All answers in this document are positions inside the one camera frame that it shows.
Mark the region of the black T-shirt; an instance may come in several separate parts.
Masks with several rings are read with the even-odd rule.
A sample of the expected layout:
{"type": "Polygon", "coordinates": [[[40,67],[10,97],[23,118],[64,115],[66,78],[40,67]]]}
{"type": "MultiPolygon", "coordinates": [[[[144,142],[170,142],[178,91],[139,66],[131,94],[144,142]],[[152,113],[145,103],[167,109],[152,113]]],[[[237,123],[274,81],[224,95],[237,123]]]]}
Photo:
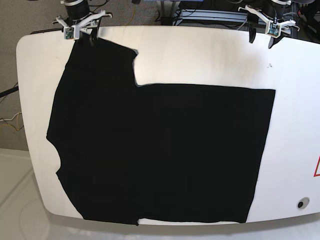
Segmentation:
{"type": "Polygon", "coordinates": [[[73,45],[46,134],[70,202],[92,221],[245,223],[275,90],[138,86],[136,56],[88,36],[73,45]]]}

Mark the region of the red warning sticker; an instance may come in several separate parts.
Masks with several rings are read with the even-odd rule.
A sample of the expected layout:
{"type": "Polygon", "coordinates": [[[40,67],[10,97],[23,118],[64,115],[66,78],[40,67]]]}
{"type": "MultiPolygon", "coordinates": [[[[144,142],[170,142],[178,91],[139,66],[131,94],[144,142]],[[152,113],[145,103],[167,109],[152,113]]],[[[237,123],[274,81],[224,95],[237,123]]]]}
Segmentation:
{"type": "Polygon", "coordinates": [[[319,177],[320,176],[320,158],[318,159],[315,171],[314,171],[314,177],[319,177]]]}

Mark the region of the aluminium frame rail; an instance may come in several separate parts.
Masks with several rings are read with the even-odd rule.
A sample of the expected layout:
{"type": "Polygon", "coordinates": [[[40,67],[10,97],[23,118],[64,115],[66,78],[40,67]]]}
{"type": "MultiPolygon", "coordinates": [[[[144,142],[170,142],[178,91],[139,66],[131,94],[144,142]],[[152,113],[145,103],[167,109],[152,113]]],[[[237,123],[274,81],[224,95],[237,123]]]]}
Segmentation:
{"type": "Polygon", "coordinates": [[[247,14],[232,11],[183,9],[178,19],[182,21],[211,21],[227,25],[242,24],[247,19],[247,14]]]}

